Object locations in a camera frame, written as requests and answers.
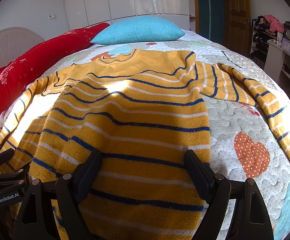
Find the screw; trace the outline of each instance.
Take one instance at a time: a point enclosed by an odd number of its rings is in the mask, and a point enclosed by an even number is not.
[[[247,183],[250,184],[250,185],[253,185],[253,184],[255,184],[256,182],[255,182],[254,179],[248,178],[248,179],[247,179]]]
[[[66,173],[63,175],[63,179],[66,179],[66,180],[70,179],[71,177],[72,175],[70,173]]]
[[[224,178],[224,175],[220,174],[220,173],[216,173],[215,174],[215,178],[216,179],[219,179],[219,180],[222,180]]]
[[[32,184],[33,185],[37,185],[39,183],[40,183],[40,180],[39,179],[33,179],[33,181],[32,181]]]

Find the quilted bedspread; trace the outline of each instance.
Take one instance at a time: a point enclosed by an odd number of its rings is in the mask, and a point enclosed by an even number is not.
[[[240,73],[263,84],[271,93],[290,104],[285,93],[251,60],[223,46],[209,41],[169,41],[98,46],[82,50],[61,59],[42,76],[50,75],[72,64],[89,63],[102,55],[115,57],[129,54],[132,49],[174,51],[187,50],[196,54],[196,60],[208,64],[221,62],[239,68]],[[290,231],[290,162],[269,129],[267,118],[260,108],[239,102],[220,100],[202,95],[210,127],[210,166],[228,179],[244,181],[246,170],[239,160],[237,141],[250,142],[265,148],[270,157],[266,172],[255,175],[273,226],[275,240],[284,239]],[[218,239],[225,239],[234,209],[230,200]]]

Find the white headboard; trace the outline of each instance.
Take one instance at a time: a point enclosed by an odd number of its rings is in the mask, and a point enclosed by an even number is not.
[[[11,27],[0,31],[0,67],[6,66],[44,40],[29,29]]]

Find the orange polka dot heart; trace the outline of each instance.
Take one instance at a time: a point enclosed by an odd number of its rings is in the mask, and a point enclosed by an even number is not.
[[[235,136],[234,148],[247,178],[254,178],[268,168],[270,155],[262,143],[254,143],[245,133]]]

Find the white wardrobe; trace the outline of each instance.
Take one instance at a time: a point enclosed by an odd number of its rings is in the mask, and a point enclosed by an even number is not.
[[[162,17],[189,30],[188,0],[65,0],[65,7],[71,30],[139,15]]]

